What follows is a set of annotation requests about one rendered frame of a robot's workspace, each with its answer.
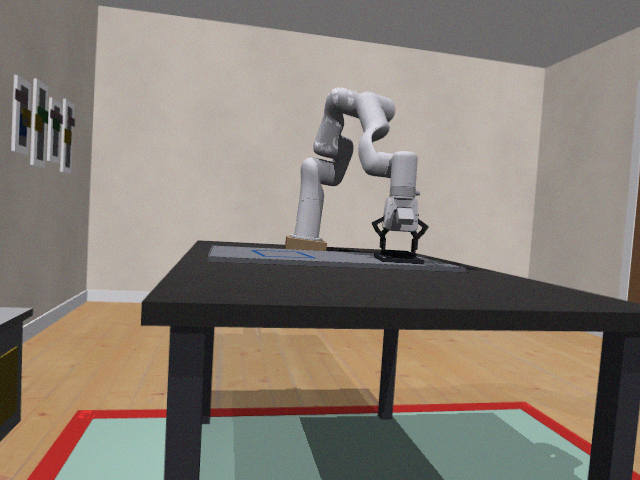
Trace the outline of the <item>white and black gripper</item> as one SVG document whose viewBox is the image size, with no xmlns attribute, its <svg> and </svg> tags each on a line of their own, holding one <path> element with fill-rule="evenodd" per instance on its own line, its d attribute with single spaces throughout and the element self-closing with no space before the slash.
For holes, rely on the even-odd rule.
<svg viewBox="0 0 640 480">
<path fill-rule="evenodd" d="M 394 212 L 397 207 L 412 207 L 414 215 L 413 225 L 397 224 L 396 212 Z M 378 224 L 381 222 L 383 228 L 382 231 L 378 228 Z M 422 227 L 422 229 L 417 233 L 416 231 L 418 228 L 418 224 Z M 413 236 L 411 243 L 411 252 L 413 253 L 415 253 L 418 249 L 418 239 L 420 239 L 420 237 L 425 234 L 426 230 L 429 227 L 424 222 L 418 219 L 417 199 L 415 199 L 415 197 L 407 196 L 389 196 L 388 198 L 386 198 L 383 217 L 373 221 L 372 226 L 375 229 L 376 233 L 380 236 L 380 248 L 382 251 L 385 251 L 385 235 L 388 233 L 388 231 L 410 232 Z"/>
</svg>

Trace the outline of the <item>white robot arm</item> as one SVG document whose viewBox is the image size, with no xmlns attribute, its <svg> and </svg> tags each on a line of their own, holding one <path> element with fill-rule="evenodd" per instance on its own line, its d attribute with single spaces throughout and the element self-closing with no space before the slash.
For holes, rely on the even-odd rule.
<svg viewBox="0 0 640 480">
<path fill-rule="evenodd" d="M 341 135 L 343 114 L 360 120 L 364 134 L 359 142 L 358 155 L 364 171 L 370 176 L 391 178 L 390 196 L 420 195 L 416 190 L 417 155 L 406 151 L 394 154 L 376 152 L 372 143 L 389 132 L 388 122 L 395 115 L 392 100 L 372 92 L 359 95 L 348 89 L 336 88 L 327 96 L 313 145 L 317 155 L 333 160 L 307 158 L 303 161 L 295 234 L 290 234 L 290 237 L 322 241 L 319 238 L 324 202 L 321 184 L 339 185 L 353 154 L 352 140 Z"/>
</svg>

